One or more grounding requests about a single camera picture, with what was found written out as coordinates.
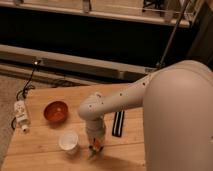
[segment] white cup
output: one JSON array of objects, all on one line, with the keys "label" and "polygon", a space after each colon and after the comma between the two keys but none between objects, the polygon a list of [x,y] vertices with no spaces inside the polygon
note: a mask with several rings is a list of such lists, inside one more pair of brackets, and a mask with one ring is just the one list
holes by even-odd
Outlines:
[{"label": "white cup", "polygon": [[68,131],[59,138],[59,146],[68,154],[73,155],[78,151],[78,135],[75,131]]}]

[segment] wooden tabletop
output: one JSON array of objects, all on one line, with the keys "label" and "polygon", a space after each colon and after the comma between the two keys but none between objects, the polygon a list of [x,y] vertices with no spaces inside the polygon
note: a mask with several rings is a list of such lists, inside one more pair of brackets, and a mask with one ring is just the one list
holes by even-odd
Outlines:
[{"label": "wooden tabletop", "polygon": [[[145,171],[142,108],[126,111],[122,138],[113,137],[114,114],[105,117],[107,126],[105,147],[100,155],[89,158],[85,123],[77,108],[91,93],[109,95],[126,85],[95,85],[71,88],[40,89],[29,92],[26,105],[31,118],[30,132],[16,128],[2,171]],[[56,100],[69,107],[67,121],[50,126],[43,117],[45,107]],[[59,136],[74,130],[79,136],[79,151],[67,155],[58,146]]]}]

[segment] wooden bowl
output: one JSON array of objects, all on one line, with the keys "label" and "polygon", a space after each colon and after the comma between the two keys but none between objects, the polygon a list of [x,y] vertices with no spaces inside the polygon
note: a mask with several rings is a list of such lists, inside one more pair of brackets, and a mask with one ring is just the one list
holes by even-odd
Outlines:
[{"label": "wooden bowl", "polygon": [[44,110],[44,117],[50,123],[59,123],[67,119],[68,107],[62,101],[55,101],[50,103]]}]

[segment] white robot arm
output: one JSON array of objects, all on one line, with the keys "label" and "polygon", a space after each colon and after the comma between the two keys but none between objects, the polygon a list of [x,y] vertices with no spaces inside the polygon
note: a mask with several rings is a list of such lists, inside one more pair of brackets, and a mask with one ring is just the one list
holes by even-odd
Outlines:
[{"label": "white robot arm", "polygon": [[79,115],[96,138],[105,134],[104,114],[143,106],[147,171],[212,171],[212,102],[212,72],[183,61],[110,96],[91,95]]}]

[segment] white plug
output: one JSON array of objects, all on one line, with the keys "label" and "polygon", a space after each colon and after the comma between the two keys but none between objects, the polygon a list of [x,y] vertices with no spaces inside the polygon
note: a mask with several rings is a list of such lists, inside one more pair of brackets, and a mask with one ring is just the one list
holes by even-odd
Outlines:
[{"label": "white plug", "polygon": [[14,103],[14,112],[17,124],[21,127],[23,132],[28,132],[30,121],[23,100],[19,100]]}]

